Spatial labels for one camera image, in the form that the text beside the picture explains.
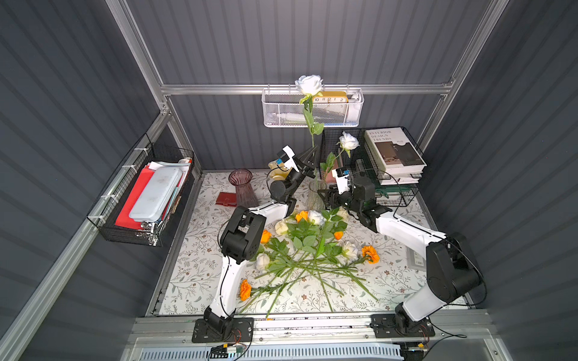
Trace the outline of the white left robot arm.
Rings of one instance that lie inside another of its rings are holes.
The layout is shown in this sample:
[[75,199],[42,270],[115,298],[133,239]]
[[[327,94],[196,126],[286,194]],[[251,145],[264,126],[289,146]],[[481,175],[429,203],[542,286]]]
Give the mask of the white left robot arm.
[[240,278],[248,261],[257,254],[266,224],[289,216],[297,204],[294,198],[297,188],[306,177],[315,175],[315,155],[303,154],[285,164],[291,164],[289,175],[269,186],[272,201],[256,208],[236,207],[219,239],[222,272],[215,298],[204,311],[203,320],[223,339],[232,332]]

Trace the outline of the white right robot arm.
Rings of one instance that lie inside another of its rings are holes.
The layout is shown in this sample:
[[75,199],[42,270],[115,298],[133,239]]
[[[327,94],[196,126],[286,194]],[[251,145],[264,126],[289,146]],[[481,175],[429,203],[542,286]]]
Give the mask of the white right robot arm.
[[368,177],[339,176],[335,185],[318,194],[326,209],[342,207],[369,230],[401,242],[424,258],[427,284],[395,308],[393,327],[400,335],[425,329],[433,313],[485,283],[463,235],[447,235],[398,216],[376,201]]

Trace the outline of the white rose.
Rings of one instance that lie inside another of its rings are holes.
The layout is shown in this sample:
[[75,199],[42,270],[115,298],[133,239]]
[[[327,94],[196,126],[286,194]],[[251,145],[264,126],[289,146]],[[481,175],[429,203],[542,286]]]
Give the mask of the white rose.
[[313,211],[313,210],[309,211],[308,212],[308,218],[309,218],[309,222],[311,224],[316,225],[316,226],[322,227],[325,224],[324,216],[318,211]]
[[352,151],[359,147],[359,141],[353,135],[343,132],[339,138],[338,146],[340,150],[337,153],[330,152],[326,159],[320,163],[320,168],[322,170],[322,179],[325,180],[327,176],[334,169],[337,159],[346,153],[348,157],[351,157]]
[[316,135],[322,134],[324,125],[315,121],[313,117],[314,97],[321,94],[323,84],[319,75],[302,75],[295,81],[296,88],[303,94],[300,104],[303,105],[303,115],[311,135],[312,146],[315,146]]

